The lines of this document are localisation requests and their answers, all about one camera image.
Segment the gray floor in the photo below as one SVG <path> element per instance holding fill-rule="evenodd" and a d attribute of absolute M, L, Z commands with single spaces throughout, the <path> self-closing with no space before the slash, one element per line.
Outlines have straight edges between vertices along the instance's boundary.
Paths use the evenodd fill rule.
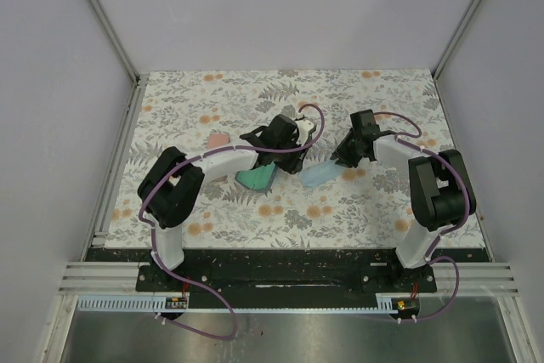
<path fill-rule="evenodd" d="M 423 314 L 441 305 L 424 301 Z M 180 318 L 227 333 L 227 314 Z M 240 315 L 232 342 L 161 326 L 152 315 L 76 312 L 63 362 L 514 362 L 497 306 L 458 299 L 444 316 L 397 326 L 357 315 Z"/>

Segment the robotic arm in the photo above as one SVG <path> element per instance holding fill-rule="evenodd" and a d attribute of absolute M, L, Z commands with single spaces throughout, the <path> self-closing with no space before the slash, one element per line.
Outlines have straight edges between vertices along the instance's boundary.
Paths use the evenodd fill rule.
<path fill-rule="evenodd" d="M 465 213 L 462 189 L 438 158 L 399 143 L 391 131 L 381 131 L 372 110 L 355 112 L 350 118 L 352 127 L 331 158 L 345 167 L 357 167 L 363 158 L 380 161 L 396 167 L 401 177 L 410 179 L 411 207 L 416 222 L 395 249 L 396 269 L 397 273 L 419 269 L 430 258 L 439 235 L 462 219 Z M 461 153 L 445 150 L 439 156 L 460 176 L 468 193 L 469 214 L 473 214 L 476 200 Z M 437 180 L 447 185 L 439 187 Z"/>
<path fill-rule="evenodd" d="M 172 180 L 164 182 L 151 197 L 145 211 L 160 227 L 156 230 L 157 251 L 167 268 L 174 269 L 184 260 L 182 228 L 179 225 L 189 217 L 204 184 L 229 173 L 271 163 L 288 173 L 300 172 L 308 148 L 298 148 L 312 140 L 315 129 L 315 124 L 302 114 L 297 114 L 294 120 L 279 114 L 268 127 L 262 126 L 242 135 L 244 145 L 224 146 L 205 152 L 200 160 L 181 167 L 173 174 L 177 183 Z M 166 148 L 138 187 L 142 201 L 174 167 L 185 161 L 185 153 L 178 148 Z"/>

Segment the table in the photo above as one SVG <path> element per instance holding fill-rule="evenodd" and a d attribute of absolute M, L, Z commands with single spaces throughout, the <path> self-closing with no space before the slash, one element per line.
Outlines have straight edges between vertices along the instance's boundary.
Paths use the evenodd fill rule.
<path fill-rule="evenodd" d="M 349 129 L 349 113 L 394 111 L 423 130 L 417 143 L 432 150 L 453 146 L 429 70 L 155 71 L 145 89 L 105 241 L 107 248 L 150 247 L 138 221 L 139 183 L 168 146 L 192 156 L 210 133 L 232 140 L 283 113 L 312 102 L 325 112 L 321 139 L 305 167 L 327 160 Z M 310 108 L 308 117 L 319 121 Z M 378 116 L 382 129 L 409 129 Z M 247 190 L 231 174 L 203 187 L 184 222 L 184 247 L 395 247 L 411 226 L 408 179 L 393 168 L 363 160 L 336 180 L 304 189 L 297 175 L 279 171 L 263 193 Z M 479 222 L 469 218 L 440 247 L 484 247 Z"/>

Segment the teal object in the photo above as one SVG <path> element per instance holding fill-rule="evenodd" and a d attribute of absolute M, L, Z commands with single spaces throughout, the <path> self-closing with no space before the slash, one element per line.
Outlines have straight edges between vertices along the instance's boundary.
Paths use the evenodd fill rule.
<path fill-rule="evenodd" d="M 272 186 L 277 171 L 278 167 L 272 163 L 253 170 L 238 172 L 235 179 L 248 189 L 266 191 Z"/>
<path fill-rule="evenodd" d="M 300 183 L 303 187 L 308 188 L 321 186 L 329 180 L 336 179 L 344 170 L 346 170 L 345 167 L 337 165 L 333 160 L 328 160 L 317 166 L 304 169 L 299 175 Z"/>

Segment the white wall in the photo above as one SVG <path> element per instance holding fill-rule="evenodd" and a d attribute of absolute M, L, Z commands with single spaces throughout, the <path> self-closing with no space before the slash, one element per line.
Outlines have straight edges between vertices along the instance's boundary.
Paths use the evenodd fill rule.
<path fill-rule="evenodd" d="M 485 0 L 439 80 L 485 229 L 544 348 L 544 0 Z"/>
<path fill-rule="evenodd" d="M 85 0 L 0 0 L 0 360 L 82 252 L 130 83 Z"/>
<path fill-rule="evenodd" d="M 140 72 L 432 68 L 470 0 L 101 0 Z"/>

